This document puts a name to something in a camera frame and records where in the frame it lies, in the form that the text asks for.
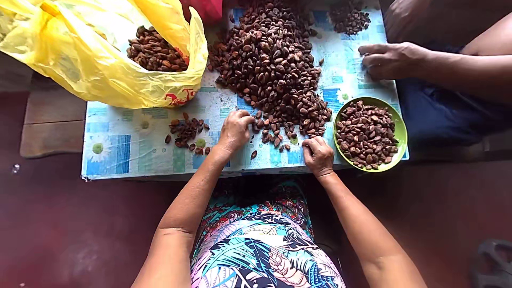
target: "green plate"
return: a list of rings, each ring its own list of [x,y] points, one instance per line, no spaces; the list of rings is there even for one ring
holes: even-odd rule
[[[340,111],[343,111],[346,107],[348,107],[348,105],[351,102],[356,103],[359,100],[362,100],[364,105],[375,105],[375,106],[377,106],[379,108],[388,107],[388,112],[391,114],[392,119],[395,122],[395,138],[398,140],[398,144],[397,144],[398,152],[395,155],[393,155],[393,160],[391,160],[390,163],[388,163],[388,164],[384,164],[383,163],[383,164],[379,165],[379,169],[378,170],[373,170],[373,169],[372,170],[366,170],[364,168],[359,168],[358,166],[356,166],[352,161],[350,161],[347,157],[345,157],[345,155],[343,155],[343,152],[342,152],[341,148],[339,147],[339,145],[338,145],[338,143],[336,141],[337,140],[336,136],[335,136],[335,134],[336,134],[336,122],[339,121],[338,115],[339,115]],[[374,97],[359,97],[359,98],[351,99],[350,101],[347,101],[343,105],[343,107],[341,107],[341,109],[338,111],[338,113],[336,114],[336,117],[334,119],[335,119],[335,121],[334,121],[334,125],[333,125],[333,128],[332,128],[332,138],[334,139],[334,144],[336,145],[338,153],[341,154],[341,156],[348,163],[350,163],[350,165],[356,167],[359,170],[363,170],[365,172],[383,172],[383,171],[389,170],[393,166],[397,165],[398,162],[400,162],[400,160],[402,159],[404,153],[407,150],[407,129],[406,129],[406,125],[403,122],[403,119],[400,116],[400,114],[398,113],[398,111],[396,111],[395,108],[393,108],[391,105],[389,105],[385,101],[382,101],[382,100],[374,98]]]

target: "blue pants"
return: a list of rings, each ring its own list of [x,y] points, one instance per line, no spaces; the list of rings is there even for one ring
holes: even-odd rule
[[[469,146],[512,127],[512,107],[416,78],[397,80],[396,86],[412,148]]]

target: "woman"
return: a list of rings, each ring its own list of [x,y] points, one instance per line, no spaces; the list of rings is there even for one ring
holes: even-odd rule
[[[282,194],[273,202],[248,207],[229,207],[227,197],[217,198],[203,218],[222,168],[249,140],[253,122],[243,110],[225,119],[219,143],[162,217],[132,287],[345,286],[314,244],[305,200],[293,183],[274,189]],[[333,150],[321,137],[303,145],[306,165],[326,189],[370,286],[426,287],[393,236],[333,172]]]

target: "hand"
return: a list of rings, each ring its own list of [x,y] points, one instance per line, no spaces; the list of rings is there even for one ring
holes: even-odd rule
[[[416,27],[418,19],[425,15],[431,0],[395,0],[384,16],[386,36],[391,43],[405,41]]]
[[[304,146],[306,166],[317,178],[334,173],[332,171],[334,151],[322,137],[306,139],[302,142],[302,146]]]
[[[249,124],[254,122],[255,118],[249,116],[249,112],[245,110],[232,111],[224,120],[217,145],[232,155],[249,141]]]
[[[362,64],[374,80],[417,77],[432,51],[416,44],[371,44],[359,47]]]

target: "blue patterned tablecloth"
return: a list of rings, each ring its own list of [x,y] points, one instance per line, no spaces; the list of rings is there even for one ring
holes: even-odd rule
[[[372,22],[367,30],[354,36],[335,33],[326,10],[312,12],[315,18],[312,28],[318,31],[317,37],[310,38],[313,43],[312,54],[316,65],[320,59],[325,59],[317,93],[324,101],[329,102],[328,107],[335,112],[346,101],[360,96],[380,98],[400,111],[394,81],[372,82],[361,66],[362,57],[357,51],[359,46],[387,42],[380,9],[364,11],[370,13]],[[237,21],[242,13],[241,9],[233,10]],[[190,178],[206,155],[200,156],[188,149],[177,148],[174,141],[165,144],[164,138],[169,133],[170,120],[182,119],[182,112],[187,112],[190,118],[204,119],[210,125],[210,130],[203,130],[197,135],[196,140],[203,139],[206,146],[212,147],[219,140],[222,123],[230,111],[238,107],[252,114],[256,112],[235,93],[217,88],[217,76],[218,73],[206,70],[196,97],[178,109],[131,110],[111,107],[100,102],[89,102],[84,134],[82,178]],[[332,131],[332,125],[333,122],[326,124],[327,131]],[[332,133],[326,133],[324,136],[334,148]],[[222,176],[307,173],[301,146],[304,137],[300,135],[296,144],[290,143],[287,137],[284,138],[283,144],[290,144],[291,151],[285,150],[280,153],[273,145],[261,143],[261,134],[254,135],[226,165]],[[251,160],[250,154],[254,150],[258,151],[258,156]],[[409,153],[406,152],[403,158],[408,159]],[[337,169],[350,167],[338,153],[334,163]]]

